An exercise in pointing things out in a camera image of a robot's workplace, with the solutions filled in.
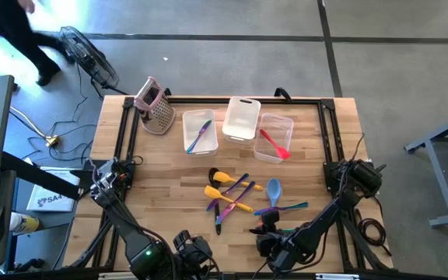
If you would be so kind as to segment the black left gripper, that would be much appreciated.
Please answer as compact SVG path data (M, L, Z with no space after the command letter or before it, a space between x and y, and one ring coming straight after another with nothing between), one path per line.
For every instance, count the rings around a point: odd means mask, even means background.
M212 264L205 264L212 256L208 242L202 236L191 236L182 230L173 239L176 280L205 280Z

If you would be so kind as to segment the opaque white plastic bin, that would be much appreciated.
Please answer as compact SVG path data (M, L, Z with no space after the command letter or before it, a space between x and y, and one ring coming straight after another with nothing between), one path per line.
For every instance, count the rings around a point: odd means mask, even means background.
M222 125L224 139L249 145L255 138L261 103L257 100L233 96L229 100Z

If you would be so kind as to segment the black floor fan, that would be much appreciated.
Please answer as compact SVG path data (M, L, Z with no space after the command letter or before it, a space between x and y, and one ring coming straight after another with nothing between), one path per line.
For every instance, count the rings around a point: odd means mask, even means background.
M64 44L67 55L88 74L90 82L100 98L103 96L96 85L101 86L102 89L127 95L126 92L117 88L118 75L104 53L97 49L80 31L72 26L64 26L60 29L60 40Z

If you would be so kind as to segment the yellow can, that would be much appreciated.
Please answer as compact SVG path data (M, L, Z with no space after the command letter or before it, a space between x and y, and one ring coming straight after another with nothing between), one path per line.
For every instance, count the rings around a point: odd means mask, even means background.
M40 220L33 216L12 212L9 223L9 231L14 233L33 233L37 231Z

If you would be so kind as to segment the translucent white plastic bin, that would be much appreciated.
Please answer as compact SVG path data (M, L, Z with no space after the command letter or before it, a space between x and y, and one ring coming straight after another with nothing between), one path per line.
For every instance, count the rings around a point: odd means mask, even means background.
M182 115L183 121L183 133L184 133L184 151L198 136L198 132L203 124L211 120L212 123L203 134L203 136L198 141L197 145L194 147L189 156L193 157L203 157L203 156L214 156L217 153L219 147L218 137L216 131L216 120L215 112L211 109L203 110L190 110L186 111Z

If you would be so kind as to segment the steel box grater pink top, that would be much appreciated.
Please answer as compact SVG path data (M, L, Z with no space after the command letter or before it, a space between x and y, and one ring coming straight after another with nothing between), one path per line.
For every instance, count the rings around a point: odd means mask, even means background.
M142 127L154 135L164 135L171 127L176 110L167 99L166 89L149 76L134 97L134 106L140 113Z

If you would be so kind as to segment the black aluminium table frame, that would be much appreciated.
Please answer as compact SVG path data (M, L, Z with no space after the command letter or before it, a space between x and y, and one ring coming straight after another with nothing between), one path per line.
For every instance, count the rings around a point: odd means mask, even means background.
M127 96L105 96L93 141L94 160L114 156ZM309 221L332 198L324 179L323 164L340 156L352 157L362 135L353 98L253 97L261 111L289 117L294 122L289 151L292 156L282 163L268 163L254 158L252 144L228 142L222 135L229 96L169 96L176 108L176 119L165 135L153 135L139 128L133 156L143 163L135 167L133 186L127 192L126 205L141 226L157 232L173 248L173 238L182 229L202 235L210 244L221 272L236 272L251 277L264 263L255 245L255 235L248 229L257 226L259 217L233 210L223 221L220 235L215 233L214 214L205 209L210 199L204 195L208 172L216 167L239 176L249 173L262 187L272 177L280 180L286 205L308 201L309 207L282 212L278 227L291 229ZM182 114L189 110L215 111L219 149L215 156L191 157L183 150ZM69 237L63 265L69 266L89 246L100 227L102 210L89 198L81 199Z

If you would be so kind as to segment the blue silicone spoon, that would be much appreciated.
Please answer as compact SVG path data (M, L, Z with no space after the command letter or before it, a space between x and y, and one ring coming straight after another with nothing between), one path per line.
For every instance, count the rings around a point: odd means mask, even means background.
M277 178L271 178L267 184L267 194L270 201L270 207L278 210L277 202L282 194L282 187Z

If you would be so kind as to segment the person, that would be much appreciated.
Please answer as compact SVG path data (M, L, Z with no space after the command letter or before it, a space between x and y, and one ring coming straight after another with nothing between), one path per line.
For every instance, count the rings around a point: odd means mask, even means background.
M75 61L67 55L64 44L57 37L32 30L28 14L17 0L0 0L0 37L34 64L38 71L36 84L46 86L61 69L41 50L42 47L54 49L70 65Z

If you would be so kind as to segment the grey metal stand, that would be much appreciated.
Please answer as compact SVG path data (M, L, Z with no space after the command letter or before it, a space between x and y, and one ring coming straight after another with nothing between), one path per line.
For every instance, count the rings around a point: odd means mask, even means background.
M448 142L448 122L445 125L438 127L436 130L429 132L427 135L405 145L404 150L407 154L412 154L421 148L426 150L448 210L448 184L444 176L444 171L440 166L439 157L435 151L434 145L437 142ZM448 226L448 214L430 219L429 225L433 229L440 226Z

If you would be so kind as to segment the clear plastic bin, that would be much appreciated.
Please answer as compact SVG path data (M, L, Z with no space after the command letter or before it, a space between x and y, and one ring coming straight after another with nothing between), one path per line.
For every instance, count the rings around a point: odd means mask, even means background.
M269 163L281 163L283 159L278 156L275 146L269 139L288 152L293 127L294 123L291 118L263 113L257 129L254 157Z

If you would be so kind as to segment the silver metal bracket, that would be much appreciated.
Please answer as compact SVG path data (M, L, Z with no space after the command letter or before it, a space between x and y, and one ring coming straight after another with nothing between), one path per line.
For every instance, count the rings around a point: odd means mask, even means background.
M97 280L138 280L131 272L99 273Z
M332 273L316 273L316 280L360 280L359 275L351 274L332 274Z

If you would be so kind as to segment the person's hand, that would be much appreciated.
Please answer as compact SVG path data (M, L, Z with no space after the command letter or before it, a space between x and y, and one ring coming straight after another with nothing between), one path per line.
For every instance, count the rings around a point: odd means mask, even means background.
M17 0L17 2L26 13L33 14L35 12L33 0Z

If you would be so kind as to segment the white printed booklet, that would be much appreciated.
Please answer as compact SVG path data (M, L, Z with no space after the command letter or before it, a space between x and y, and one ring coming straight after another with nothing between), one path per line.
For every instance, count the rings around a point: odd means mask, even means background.
M79 185L80 179L71 173L72 169L51 166L42 166L41 169L75 186ZM35 184L26 210L33 212L70 212L74 204L75 202L71 198L67 198L62 194L49 191Z

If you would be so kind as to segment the red silicone spatula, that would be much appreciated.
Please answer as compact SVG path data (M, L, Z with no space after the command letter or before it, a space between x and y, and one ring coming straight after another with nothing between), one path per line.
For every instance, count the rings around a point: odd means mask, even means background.
M260 133L275 147L276 154L280 159L288 159L291 156L290 152L278 145L265 130L261 129Z

